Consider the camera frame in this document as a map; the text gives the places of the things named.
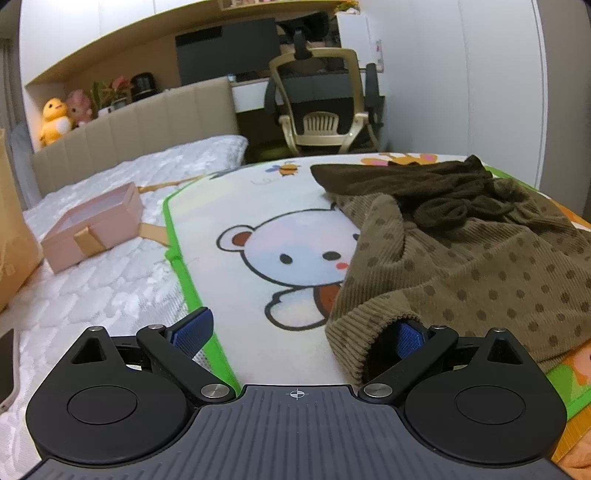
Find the pink bunny plush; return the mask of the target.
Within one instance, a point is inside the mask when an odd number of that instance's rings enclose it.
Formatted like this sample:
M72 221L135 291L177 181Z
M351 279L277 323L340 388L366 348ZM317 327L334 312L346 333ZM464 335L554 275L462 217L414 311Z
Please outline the pink bunny plush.
M85 125L93 120L92 102L82 90L71 91L66 98L68 116L75 127Z

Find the brown paper bag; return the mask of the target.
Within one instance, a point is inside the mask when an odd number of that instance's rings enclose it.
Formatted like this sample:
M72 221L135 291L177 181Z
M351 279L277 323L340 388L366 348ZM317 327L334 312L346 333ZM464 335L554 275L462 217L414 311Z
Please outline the brown paper bag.
M42 262L43 254L21 210L4 130L1 130L0 168L0 309L4 310Z

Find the yellow duck plush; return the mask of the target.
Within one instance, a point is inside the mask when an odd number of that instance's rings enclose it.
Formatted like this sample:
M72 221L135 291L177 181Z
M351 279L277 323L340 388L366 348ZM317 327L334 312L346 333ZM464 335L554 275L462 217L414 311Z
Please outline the yellow duck plush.
M49 99L42 111L40 143L49 146L73 129L73 121L68 115L68 107L59 98Z

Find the black monitor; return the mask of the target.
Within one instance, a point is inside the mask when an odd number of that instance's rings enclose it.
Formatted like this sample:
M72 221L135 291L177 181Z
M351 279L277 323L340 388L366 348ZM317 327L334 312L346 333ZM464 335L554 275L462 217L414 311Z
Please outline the black monitor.
M280 55L273 19L224 24L175 37L181 84L259 74Z

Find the brown corduroy dotted garment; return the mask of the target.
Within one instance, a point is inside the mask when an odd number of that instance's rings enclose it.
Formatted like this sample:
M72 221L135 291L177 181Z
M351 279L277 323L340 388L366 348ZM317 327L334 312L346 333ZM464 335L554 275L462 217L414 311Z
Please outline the brown corduroy dotted garment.
M590 337L590 235L471 156L311 168L359 228L325 334L355 385L394 362L401 320L466 336L509 330L549 370Z

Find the white wardrobe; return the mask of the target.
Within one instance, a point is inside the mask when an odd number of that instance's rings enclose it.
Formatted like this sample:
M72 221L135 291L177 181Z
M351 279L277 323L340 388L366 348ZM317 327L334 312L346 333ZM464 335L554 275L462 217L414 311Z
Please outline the white wardrobe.
M547 68L534 1L362 1L384 150L475 154L537 187Z

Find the beige padded headboard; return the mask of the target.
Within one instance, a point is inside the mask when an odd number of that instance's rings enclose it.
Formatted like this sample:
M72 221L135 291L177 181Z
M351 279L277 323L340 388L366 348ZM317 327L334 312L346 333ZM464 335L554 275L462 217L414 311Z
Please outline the beige padded headboard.
M167 90L74 129L31 157L46 196L122 162L221 135L238 134L228 79Z

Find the beige office chair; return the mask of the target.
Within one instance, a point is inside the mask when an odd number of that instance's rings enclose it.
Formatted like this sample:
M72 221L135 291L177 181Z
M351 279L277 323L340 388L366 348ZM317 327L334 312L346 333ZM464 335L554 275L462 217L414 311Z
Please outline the beige office chair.
M294 156L376 151L383 98L378 67L359 65L355 50L312 47L294 30L294 50L270 60L264 110Z

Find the potted plant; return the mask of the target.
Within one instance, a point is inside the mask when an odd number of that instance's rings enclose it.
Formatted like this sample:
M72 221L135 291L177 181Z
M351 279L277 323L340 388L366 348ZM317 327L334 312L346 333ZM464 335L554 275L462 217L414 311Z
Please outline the potted plant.
M91 99L96 111L112 106L115 102L127 100L130 95L131 83L124 77L119 76L110 83L94 81L91 87Z

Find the cartoon animal play mat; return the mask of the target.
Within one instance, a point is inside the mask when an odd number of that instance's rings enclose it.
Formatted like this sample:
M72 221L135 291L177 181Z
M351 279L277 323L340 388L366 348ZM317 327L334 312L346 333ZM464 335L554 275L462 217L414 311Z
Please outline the cartoon animal play mat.
M311 168L463 161L437 155L343 155L208 175L166 200L171 262L188 303L214 321L206 357L235 388L341 384L393 408L424 444L484 465L519 464L556 445L590 405L590 337L543 370L507 329L466 336L425 327L425 344L363 385L325 334L360 231Z

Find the white quilted mattress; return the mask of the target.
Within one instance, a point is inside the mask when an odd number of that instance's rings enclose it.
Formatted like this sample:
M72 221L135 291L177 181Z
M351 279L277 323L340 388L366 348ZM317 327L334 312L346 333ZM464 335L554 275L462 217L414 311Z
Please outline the white quilted mattress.
M245 137L215 136L123 162L48 194L25 212L43 238L70 208L120 185L160 184L144 193L142 220L161 226L163 202L182 179L242 165ZM1 314L1 329L18 334L19 392L1 415L1 476L19 479L39 460L25 425L27 403L61 356L88 327L129 335L153 321L186 314L179 282L159 243L134 238L58 274L42 263Z

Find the white desk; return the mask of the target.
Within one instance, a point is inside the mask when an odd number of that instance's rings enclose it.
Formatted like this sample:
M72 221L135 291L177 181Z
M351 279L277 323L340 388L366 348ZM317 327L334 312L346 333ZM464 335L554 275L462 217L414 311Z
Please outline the white desk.
M264 95L269 78L245 82L230 82L236 113L263 110Z

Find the pink gift box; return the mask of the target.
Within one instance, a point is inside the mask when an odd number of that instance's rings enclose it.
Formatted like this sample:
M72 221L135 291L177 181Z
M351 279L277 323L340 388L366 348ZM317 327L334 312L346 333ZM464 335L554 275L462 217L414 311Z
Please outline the pink gift box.
M57 274L138 235L143 205L130 182L68 210L41 241Z

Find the black kettle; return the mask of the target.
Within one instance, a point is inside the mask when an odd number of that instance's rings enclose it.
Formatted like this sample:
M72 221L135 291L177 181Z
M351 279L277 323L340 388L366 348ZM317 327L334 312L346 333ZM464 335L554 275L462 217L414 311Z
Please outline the black kettle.
M134 75L130 80L131 100L138 102L158 93L155 78L150 72Z

